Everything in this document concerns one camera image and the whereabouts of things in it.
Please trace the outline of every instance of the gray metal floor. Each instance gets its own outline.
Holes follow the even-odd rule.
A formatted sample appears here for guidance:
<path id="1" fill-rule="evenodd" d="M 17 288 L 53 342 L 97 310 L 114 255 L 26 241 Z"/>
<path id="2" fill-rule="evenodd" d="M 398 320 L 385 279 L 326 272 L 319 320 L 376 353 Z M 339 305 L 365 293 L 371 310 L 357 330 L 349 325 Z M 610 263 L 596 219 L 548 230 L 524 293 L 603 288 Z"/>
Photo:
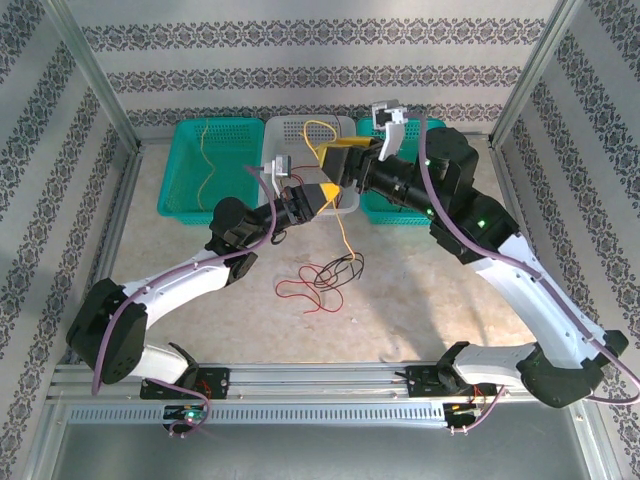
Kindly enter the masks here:
<path id="1" fill-rule="evenodd" d="M 444 430 L 208 425 L 185 440 L 159 425 L 69 425 L 53 478 L 585 479 L 569 410 L 504 404 L 467 437 Z"/>

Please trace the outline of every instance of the floral patterned wall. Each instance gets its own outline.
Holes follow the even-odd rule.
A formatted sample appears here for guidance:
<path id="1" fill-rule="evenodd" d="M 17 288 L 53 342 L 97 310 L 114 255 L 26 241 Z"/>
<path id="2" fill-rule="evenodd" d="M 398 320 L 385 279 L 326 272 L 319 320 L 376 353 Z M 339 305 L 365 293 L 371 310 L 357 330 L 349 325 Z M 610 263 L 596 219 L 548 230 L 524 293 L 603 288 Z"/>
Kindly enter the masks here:
<path id="1" fill-rule="evenodd" d="M 501 146 L 526 232 L 580 308 L 640 365 L 640 3 L 589 0 Z M 604 393 L 633 395 L 610 369 Z M 602 407 L 623 470 L 640 478 L 638 407 Z"/>
<path id="2" fill-rule="evenodd" d="M 555 0 L 69 0 L 142 138 L 203 115 L 356 119 L 398 98 L 489 133 Z"/>
<path id="3" fill-rule="evenodd" d="M 0 0 L 0 479 L 20 478 L 128 153 L 37 0 Z"/>

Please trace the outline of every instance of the green basket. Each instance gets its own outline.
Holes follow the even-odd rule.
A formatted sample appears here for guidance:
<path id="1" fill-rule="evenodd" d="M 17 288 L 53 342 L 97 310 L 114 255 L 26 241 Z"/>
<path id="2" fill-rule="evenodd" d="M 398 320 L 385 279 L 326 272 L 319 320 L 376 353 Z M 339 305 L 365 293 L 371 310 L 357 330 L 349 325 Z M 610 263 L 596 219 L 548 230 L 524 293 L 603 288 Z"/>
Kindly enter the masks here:
<path id="1" fill-rule="evenodd" d="M 446 127 L 441 120 L 430 118 L 427 129 Z M 373 129 L 371 117 L 365 117 L 356 125 L 358 136 L 384 138 L 384 132 Z M 414 162 L 418 155 L 418 137 L 420 136 L 420 121 L 411 119 L 405 128 L 404 141 L 398 152 L 398 157 Z M 431 220 L 426 216 L 408 208 L 399 207 L 389 202 L 376 192 L 360 195 L 360 208 L 369 217 L 369 221 L 378 225 L 429 225 Z"/>
<path id="2" fill-rule="evenodd" d="M 245 165 L 259 167 L 264 124 L 257 118 L 216 117 L 185 120 L 176 127 L 158 198 L 158 213 L 186 225 L 208 225 L 213 209 L 225 197 L 237 197 L 251 208 L 258 204 L 259 184 Z M 211 173 L 200 150 L 215 165 Z"/>

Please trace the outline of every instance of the red wire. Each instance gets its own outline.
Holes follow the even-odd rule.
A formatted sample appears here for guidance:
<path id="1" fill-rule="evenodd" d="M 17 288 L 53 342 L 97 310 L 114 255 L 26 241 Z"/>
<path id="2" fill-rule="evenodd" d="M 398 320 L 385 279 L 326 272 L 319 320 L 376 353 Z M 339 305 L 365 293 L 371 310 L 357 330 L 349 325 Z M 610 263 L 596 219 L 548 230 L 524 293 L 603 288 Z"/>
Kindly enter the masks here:
<path id="1" fill-rule="evenodd" d="M 307 298 L 309 300 L 311 300 L 311 302 L 316 306 L 315 309 L 313 310 L 306 310 L 303 313 L 314 313 L 317 312 L 319 310 L 323 310 L 327 313 L 336 313 L 339 312 L 340 309 L 342 308 L 342 306 L 344 305 L 344 297 L 342 296 L 342 292 L 340 292 L 340 290 L 338 290 L 337 288 L 331 286 L 331 284 L 329 284 L 329 279 L 324 280 L 321 278 L 322 283 L 324 283 L 327 287 L 329 287 L 331 290 L 335 290 L 338 295 L 340 295 L 340 305 L 338 306 L 338 308 L 336 308 L 335 310 L 331 310 L 328 309 L 326 307 L 322 306 L 322 299 L 320 298 L 320 294 L 313 288 L 313 280 L 306 280 L 303 276 L 302 276 L 302 271 L 308 268 L 310 270 L 312 270 L 316 276 L 320 273 L 320 271 L 322 270 L 322 266 L 321 265 L 316 265 L 314 263 L 311 263 L 309 265 L 302 265 L 299 269 L 298 269 L 298 278 L 300 278 L 300 280 L 281 280 L 280 282 L 278 282 L 278 284 L 276 285 L 275 291 L 276 291 L 276 295 L 280 298 L 292 298 L 292 297 L 304 297 Z M 316 298 L 312 298 L 309 295 L 305 294 L 305 293 L 290 293 L 290 294 L 282 294 L 278 291 L 278 288 L 280 287 L 280 285 L 284 284 L 284 283 L 288 283 L 288 284 L 292 284 L 292 285 L 305 285 L 309 290 L 311 290 L 311 292 L 316 296 Z"/>
<path id="2" fill-rule="evenodd" d="M 482 408 L 486 407 L 487 405 L 487 396 L 482 393 L 482 391 L 480 390 L 480 387 L 474 385 L 473 386 L 473 392 L 479 397 L 482 395 L 483 401 L 482 401 Z"/>
<path id="3" fill-rule="evenodd" d="M 196 383 L 196 385 L 202 385 L 202 387 L 204 388 L 204 392 L 207 394 L 207 398 L 211 400 L 211 388 L 209 387 L 209 385 L 207 385 L 207 382 L 205 382 L 204 380 L 200 380 L 198 383 Z"/>
<path id="4" fill-rule="evenodd" d="M 302 177 L 300 175 L 296 175 L 295 173 L 292 173 L 291 178 L 295 178 L 300 185 L 304 185 L 304 180 L 302 180 Z"/>
<path id="5" fill-rule="evenodd" d="M 299 168 L 320 168 L 320 166 L 319 165 L 299 165 L 297 167 L 293 167 L 291 171 L 293 172 L 294 170 L 297 170 Z"/>

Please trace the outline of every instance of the yellow wire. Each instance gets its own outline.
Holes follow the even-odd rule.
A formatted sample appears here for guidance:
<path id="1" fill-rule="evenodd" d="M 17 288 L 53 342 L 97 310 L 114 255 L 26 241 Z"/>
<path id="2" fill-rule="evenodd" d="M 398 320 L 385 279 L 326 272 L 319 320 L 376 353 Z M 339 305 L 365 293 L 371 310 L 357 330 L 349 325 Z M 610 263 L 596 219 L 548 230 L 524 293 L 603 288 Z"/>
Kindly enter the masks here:
<path id="1" fill-rule="evenodd" d="M 320 158 L 318 158 L 318 152 L 316 151 L 315 147 L 311 145 L 311 141 L 309 140 L 309 134 L 307 133 L 307 127 L 309 126 L 310 123 L 313 123 L 316 125 L 322 125 L 323 127 L 326 127 L 329 130 L 331 130 L 331 133 L 333 133 L 333 140 L 331 140 L 331 142 L 335 142 L 338 139 L 338 132 L 336 131 L 335 128 L 333 128 L 333 125 L 327 122 L 323 122 L 321 120 L 307 120 L 306 122 L 304 122 L 304 125 L 302 126 L 302 133 L 300 135 L 304 137 L 304 142 L 307 144 L 307 147 L 309 147 L 309 150 L 313 152 L 313 156 L 316 157 L 316 160 L 318 160 L 319 162 Z"/>
<path id="2" fill-rule="evenodd" d="M 344 225 L 342 224 L 342 219 L 340 218 L 340 215 L 338 214 L 338 211 L 336 210 L 336 199 L 334 198 L 331 203 L 333 203 L 333 212 L 336 214 L 336 218 L 338 219 L 338 225 L 340 225 L 340 231 L 342 232 L 342 241 L 344 242 L 345 246 L 347 247 L 347 250 L 349 250 L 349 253 L 351 254 L 351 260 L 349 260 L 349 263 L 353 262 L 356 259 L 356 254 L 353 251 L 353 248 L 351 248 L 351 245 L 349 245 L 349 240 L 347 240 L 347 232 L 344 229 Z"/>
<path id="3" fill-rule="evenodd" d="M 307 133 L 307 126 L 310 123 L 315 123 L 317 125 L 322 125 L 323 127 L 327 127 L 329 130 L 331 130 L 331 132 L 333 132 L 333 140 L 331 140 L 331 142 L 335 142 L 338 139 L 338 132 L 336 131 L 335 128 L 333 128 L 333 125 L 326 123 L 326 122 L 322 122 L 320 120 L 307 120 L 306 122 L 304 122 L 304 125 L 302 126 L 302 133 L 300 135 L 302 135 L 304 137 L 304 142 L 307 144 L 307 147 L 309 147 L 309 150 L 311 150 L 313 152 L 313 156 L 316 157 L 316 160 L 318 160 L 318 163 L 320 163 L 320 158 L 318 157 L 318 152 L 316 151 L 316 149 L 313 147 L 313 145 L 311 144 L 311 141 L 309 140 L 309 134 Z M 347 240 L 347 232 L 344 229 L 344 225 L 342 224 L 342 219 L 340 218 L 340 215 L 338 214 L 338 207 L 336 206 L 336 199 L 334 198 L 333 200 L 331 200 L 331 203 L 333 204 L 333 212 L 336 214 L 336 218 L 338 219 L 338 225 L 340 225 L 340 232 L 342 232 L 342 240 L 345 244 L 345 246 L 347 247 L 347 249 L 349 250 L 349 253 L 351 254 L 351 260 L 349 260 L 349 263 L 353 262 L 356 259 L 356 254 L 353 251 L 353 248 L 351 248 L 351 245 L 349 244 L 349 240 Z"/>
<path id="4" fill-rule="evenodd" d="M 211 173 L 205 179 L 205 181 L 202 182 L 202 185 L 200 185 L 200 188 L 198 189 L 198 206 L 200 207 L 200 210 L 203 212 L 204 212 L 204 207 L 202 206 L 202 201 L 200 200 L 200 196 L 202 195 L 202 190 L 204 189 L 204 186 L 209 182 L 209 180 L 211 180 L 211 177 L 213 177 L 213 173 L 216 171 L 216 166 L 213 163 L 211 163 L 207 155 L 204 153 L 204 136 L 207 134 L 208 131 L 209 131 L 209 119 L 207 118 L 205 128 L 202 131 L 202 135 L 200 136 L 200 153 L 202 154 L 202 157 L 205 159 L 205 161 L 211 167 Z"/>

